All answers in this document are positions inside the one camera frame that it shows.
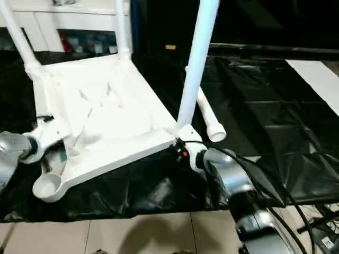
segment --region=black cable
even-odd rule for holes
[[[299,240],[299,238],[297,237],[297,235],[293,232],[293,230],[287,225],[287,223],[283,220],[282,217],[280,217],[280,215],[278,213],[276,213],[276,211],[271,208],[268,207],[268,209],[270,210],[270,212],[274,215],[274,217],[276,217],[276,219],[283,225],[283,227],[287,230],[287,232],[291,235],[291,237],[294,239],[294,241],[297,243],[297,245],[299,246],[300,250],[302,253],[307,253],[304,245],[301,243],[301,241]]]
[[[247,167],[243,164],[243,162],[241,160],[244,160],[246,162],[249,162],[253,165],[255,165],[256,167],[258,167],[260,170],[262,170],[262,168],[255,162],[248,160],[246,158],[243,157],[237,157],[232,155],[230,152],[220,149],[218,147],[216,147],[214,144],[210,144],[210,143],[206,143],[206,142],[202,142],[202,141],[196,141],[196,140],[189,140],[189,141],[182,141],[183,143],[199,143],[199,144],[203,144],[206,147],[211,147],[213,149],[218,150],[219,152],[222,152],[228,156],[230,156],[235,162],[237,162],[242,169],[250,176],[250,173],[247,169]],[[258,191],[258,193],[261,195],[261,197],[266,200],[265,196],[263,195],[263,193],[261,192],[261,190],[258,188],[258,185],[260,185],[255,179],[251,179],[252,183],[254,185],[254,187],[256,188],[256,190]],[[301,216],[305,226],[307,227],[307,231],[310,235],[310,240],[311,240],[311,244],[312,244],[312,253],[315,253],[315,243],[314,243],[314,238],[313,238],[313,233],[311,230],[311,227],[304,215],[304,213],[302,212],[302,210],[300,209],[300,207],[295,203],[294,198],[291,196],[291,194],[286,190],[286,188],[280,183],[280,185],[282,186],[282,189],[286,192],[287,197],[289,198],[289,200],[291,201],[291,203],[295,206],[295,208],[297,209],[299,215]],[[284,226],[284,228],[289,232],[289,234],[292,236],[292,238],[296,241],[297,245],[299,246],[300,250],[302,251],[302,253],[306,253],[305,247],[304,245],[300,242],[300,240],[298,239],[298,237],[296,236],[296,234],[293,232],[293,230],[285,223],[285,221],[273,210],[273,208],[267,206],[268,209],[271,211],[271,213],[276,217],[276,219]]]
[[[261,169],[261,171],[263,170],[261,166],[259,166],[257,163],[246,159],[244,157],[239,156],[239,158],[241,158],[241,160],[244,160],[252,165],[257,166],[259,169]],[[287,198],[291,201],[292,205],[297,209],[297,212],[299,213],[300,217],[302,218],[302,221],[305,224],[305,227],[307,229],[307,232],[309,234],[310,240],[311,240],[311,246],[312,246],[312,253],[315,253],[315,241],[314,241],[314,235],[312,232],[312,228],[308,222],[308,220],[306,219],[304,213],[302,212],[302,210],[300,209],[299,205],[296,203],[295,199],[292,197],[292,195],[287,191],[287,189],[285,188],[285,186],[283,186],[280,182],[275,181],[277,184],[280,185],[281,189],[285,192]]]

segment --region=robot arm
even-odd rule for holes
[[[6,186],[19,162],[34,163],[45,151],[70,134],[68,125],[61,120],[41,123],[32,132],[24,134],[0,133],[0,190]]]
[[[207,172],[206,177],[218,179],[217,191],[228,201],[236,222],[236,231],[243,246],[239,253],[300,253],[296,243],[286,229],[265,206],[245,170],[230,156],[215,149],[207,149],[200,143],[179,141],[179,151],[189,155],[187,160],[192,169]]]
[[[28,137],[10,133],[0,133],[0,189],[2,189],[17,168],[18,161],[34,152],[36,143]]]

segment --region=black table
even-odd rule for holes
[[[37,57],[49,64],[90,56],[43,52]],[[177,118],[184,65],[142,55],[134,55],[133,61]],[[0,130],[32,130],[32,82],[16,52],[0,52],[0,88]],[[285,61],[210,57],[202,88],[227,131],[218,145],[242,156],[261,156],[264,171],[249,170],[270,193],[272,204],[287,204],[276,181],[299,204],[338,202],[339,118]],[[208,141],[199,110],[192,125]],[[67,222],[227,209],[204,178],[175,159],[166,149],[77,185],[52,204],[32,194],[40,164],[20,165],[0,193],[0,221]]]

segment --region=tile floor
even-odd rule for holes
[[[310,217],[311,210],[303,208]],[[296,229],[302,225],[294,207],[279,210]],[[310,249],[307,233],[301,235]],[[240,241],[228,211],[138,216],[129,220],[73,223],[0,224],[5,254],[237,254]]]

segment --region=white plastic tube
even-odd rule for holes
[[[219,0],[200,0],[190,60],[179,109],[178,130],[192,122],[208,48],[218,13],[218,6]]]
[[[218,122],[218,119],[201,88],[199,88],[198,91],[198,104],[207,126],[208,138],[212,142],[219,142],[225,139],[226,131],[224,127]]]
[[[123,0],[115,0],[115,7],[117,9],[118,17],[118,32],[117,36],[117,46],[118,46],[118,56],[120,59],[129,58],[130,51],[127,44],[127,33],[126,33],[126,21],[125,14],[123,9]]]
[[[5,18],[8,31],[25,64],[25,69],[29,70],[33,68],[38,68],[40,66],[40,63],[36,60],[33,51],[31,50],[31,47],[29,46],[27,39],[23,34],[6,0],[0,0],[0,11]]]

